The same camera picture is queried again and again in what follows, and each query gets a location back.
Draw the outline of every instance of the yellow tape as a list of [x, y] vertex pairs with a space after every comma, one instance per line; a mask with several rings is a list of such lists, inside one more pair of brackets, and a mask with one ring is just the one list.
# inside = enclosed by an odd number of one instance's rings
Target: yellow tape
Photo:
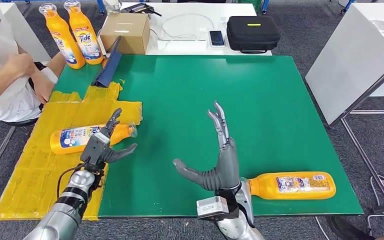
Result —
[[[57, 200], [57, 181], [66, 169], [79, 164], [81, 152], [56, 155], [51, 151], [51, 133], [61, 129], [103, 124], [115, 109], [121, 108], [120, 123], [142, 120], [142, 103], [117, 101], [123, 88], [112, 82], [109, 88], [90, 86], [81, 100], [76, 92], [54, 92], [34, 126], [14, 172], [0, 197], [0, 220], [40, 219]], [[69, 181], [61, 180], [62, 192]], [[103, 188], [93, 192], [84, 219], [98, 220]]]

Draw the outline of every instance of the person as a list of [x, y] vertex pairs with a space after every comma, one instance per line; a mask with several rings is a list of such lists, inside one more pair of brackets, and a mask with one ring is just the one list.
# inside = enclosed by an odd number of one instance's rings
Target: person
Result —
[[342, 240], [384, 240], [384, 236], [375, 238], [356, 228], [344, 217], [331, 216], [327, 217], [326, 220], [330, 229]]
[[11, 23], [0, 10], [0, 121], [38, 118], [65, 64], [61, 53], [46, 66], [33, 62], [32, 56], [17, 44]]

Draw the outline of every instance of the white shirt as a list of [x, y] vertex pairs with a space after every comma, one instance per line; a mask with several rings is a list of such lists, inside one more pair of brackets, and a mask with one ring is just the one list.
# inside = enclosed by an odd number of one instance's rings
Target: white shirt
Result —
[[[5, 19], [0, 9], [0, 69], [11, 54], [18, 54], [11, 24]], [[0, 96], [0, 121], [21, 122], [37, 118], [40, 101], [28, 83], [28, 77], [15, 80]]]

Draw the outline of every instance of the orange detergent bottle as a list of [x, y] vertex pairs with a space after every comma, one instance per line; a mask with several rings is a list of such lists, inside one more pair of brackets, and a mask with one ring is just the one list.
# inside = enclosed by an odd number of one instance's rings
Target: orange detergent bottle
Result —
[[80, 9], [80, 2], [68, 0], [64, 3], [64, 8], [70, 15], [70, 26], [77, 43], [81, 49], [86, 62], [91, 65], [100, 64], [103, 60], [101, 49], [98, 44], [97, 35], [92, 27], [91, 21]]
[[[105, 124], [75, 127], [64, 130], [58, 130], [50, 136], [50, 148], [55, 154], [71, 154], [81, 152], [85, 149], [91, 136]], [[118, 124], [115, 126], [110, 138], [110, 145], [119, 143], [121, 140], [133, 137], [136, 138], [138, 132], [134, 123]]]
[[83, 67], [85, 58], [70, 33], [69, 25], [58, 15], [57, 7], [52, 3], [44, 3], [40, 5], [39, 12], [45, 16], [46, 26], [67, 65], [73, 69]]
[[323, 171], [264, 173], [248, 186], [251, 195], [267, 200], [328, 199], [336, 192], [332, 176]]

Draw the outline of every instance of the gray carpet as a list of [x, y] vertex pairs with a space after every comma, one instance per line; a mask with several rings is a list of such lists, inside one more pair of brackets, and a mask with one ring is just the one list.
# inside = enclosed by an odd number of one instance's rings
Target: gray carpet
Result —
[[[18, 2], [17, 6], [48, 53], [53, 56], [57, 52], [57, 46], [45, 28], [44, 17], [38, 12], [41, 3], [43, 2], [32, 1], [30, 5], [26, 5], [24, 2]], [[61, 2], [57, 2], [56, 5], [62, 9]], [[341, 20], [339, 15], [341, 9], [337, 2], [328, 0], [271, 0], [268, 15], [274, 18], [281, 31], [281, 41], [273, 54], [291, 55], [301, 76], [304, 77]], [[94, 24], [95, 30], [100, 28], [104, 17], [98, 14], [95, 2], [82, 2], [82, 10]], [[65, 10], [58, 12], [67, 20]], [[384, 109], [384, 97], [370, 98], [361, 108]], [[379, 174], [384, 175], [384, 115], [352, 115], [347, 119]], [[8, 126], [0, 123], [0, 144], [8, 129]], [[328, 128], [327, 132], [367, 215], [369, 208], [376, 204], [369, 182], [370, 173], [342, 125]], [[27, 139], [26, 132], [17, 129], [2, 156], [0, 195]], [[366, 216], [350, 216], [348, 219], [360, 229], [367, 230]], [[329, 238], [338, 239], [326, 225], [325, 219], [320, 218], [320, 221]], [[30, 220], [0, 221], [0, 240], [22, 239], [36, 223], [37, 221]], [[255, 225], [267, 240], [324, 239], [314, 217], [261, 217], [255, 220]], [[376, 237], [383, 236], [384, 218], [374, 219], [372, 228]], [[222, 240], [223, 237], [212, 223], [191, 218], [127, 218], [83, 222], [76, 239]]]

